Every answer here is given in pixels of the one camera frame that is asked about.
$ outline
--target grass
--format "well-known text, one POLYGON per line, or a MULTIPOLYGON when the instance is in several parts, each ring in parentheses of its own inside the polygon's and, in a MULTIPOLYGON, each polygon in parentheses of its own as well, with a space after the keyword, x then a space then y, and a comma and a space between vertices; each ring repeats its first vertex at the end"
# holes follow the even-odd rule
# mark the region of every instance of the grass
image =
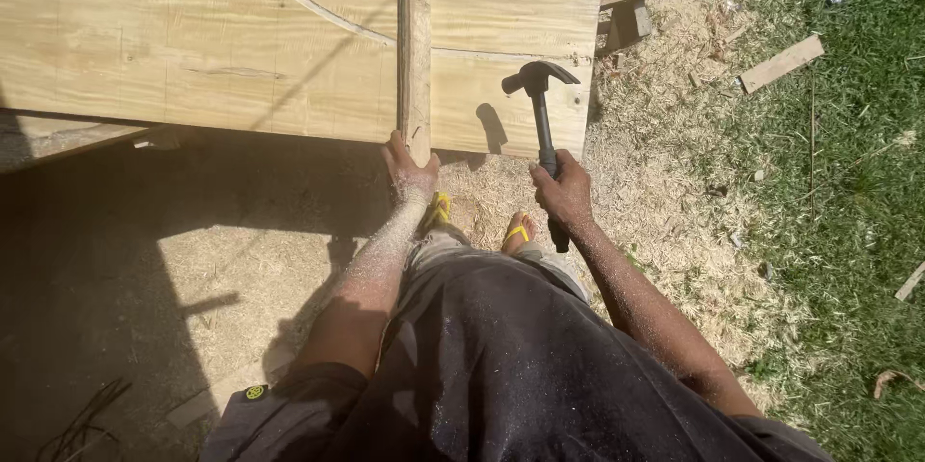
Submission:
POLYGON ((798 349, 746 371, 779 384, 788 402, 772 415, 836 459, 922 460, 925 393, 894 381, 877 401, 872 390, 884 370, 925 381, 925 284, 907 302, 893 297, 925 260, 925 59, 908 59, 925 55, 925 0, 744 1, 759 21, 740 43, 742 69, 812 32, 826 50, 718 122, 736 150, 737 189, 766 216, 749 230, 751 254, 813 315, 798 349), (909 131, 917 142, 895 143, 909 131), (759 168, 767 178, 750 182, 759 168))

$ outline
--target hand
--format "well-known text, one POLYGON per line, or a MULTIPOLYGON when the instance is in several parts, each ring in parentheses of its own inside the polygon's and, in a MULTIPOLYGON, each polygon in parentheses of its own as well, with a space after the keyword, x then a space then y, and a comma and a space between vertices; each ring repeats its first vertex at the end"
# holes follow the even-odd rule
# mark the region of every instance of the hand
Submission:
POLYGON ((440 167, 436 153, 430 154, 426 166, 418 168, 404 147, 401 132, 396 130, 386 145, 382 146, 382 158, 388 166, 396 202, 399 205, 414 203, 426 207, 436 187, 437 170, 440 167))
POLYGON ((567 149, 556 150, 559 178, 552 180, 539 165, 530 167, 533 185, 537 186, 537 202, 546 209, 570 235, 594 222, 591 215, 591 177, 567 149))

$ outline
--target forearm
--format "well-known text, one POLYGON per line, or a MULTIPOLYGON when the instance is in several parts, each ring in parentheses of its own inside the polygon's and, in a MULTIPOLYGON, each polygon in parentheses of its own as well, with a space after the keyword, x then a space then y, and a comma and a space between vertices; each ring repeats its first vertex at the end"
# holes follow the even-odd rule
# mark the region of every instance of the forearm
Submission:
POLYGON ((408 246, 425 208, 420 197, 402 203, 353 258, 295 364, 340 362, 372 377, 408 246))
POLYGON ((613 326, 626 332, 679 381, 725 413, 760 415, 719 354, 593 221, 575 243, 600 289, 613 326))

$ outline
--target logo patch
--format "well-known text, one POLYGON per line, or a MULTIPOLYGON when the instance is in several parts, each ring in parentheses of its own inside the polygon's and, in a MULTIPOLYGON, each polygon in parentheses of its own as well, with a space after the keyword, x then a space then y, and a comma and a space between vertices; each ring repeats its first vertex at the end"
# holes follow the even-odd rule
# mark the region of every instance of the logo patch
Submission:
POLYGON ((244 396, 250 400, 258 399, 264 394, 264 386, 250 386, 244 391, 244 396))

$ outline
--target claw hammer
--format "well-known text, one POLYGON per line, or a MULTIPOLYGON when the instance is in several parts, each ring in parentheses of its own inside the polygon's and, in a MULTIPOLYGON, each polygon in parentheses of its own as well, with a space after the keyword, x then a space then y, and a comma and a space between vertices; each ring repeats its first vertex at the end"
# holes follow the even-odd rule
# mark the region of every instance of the claw hammer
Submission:
MULTIPOLYGON (((581 84, 565 68, 548 61, 531 61, 521 66, 519 72, 502 80, 502 90, 510 95, 521 88, 533 101, 533 116, 537 120, 537 137, 539 138, 539 165, 555 180, 559 177, 556 165, 556 148, 552 147, 552 135, 549 134, 549 115, 546 112, 546 90, 549 89, 549 77, 561 80, 565 84, 581 84)), ((559 253, 569 252, 569 235, 562 230, 559 222, 549 219, 549 236, 556 244, 559 253)))

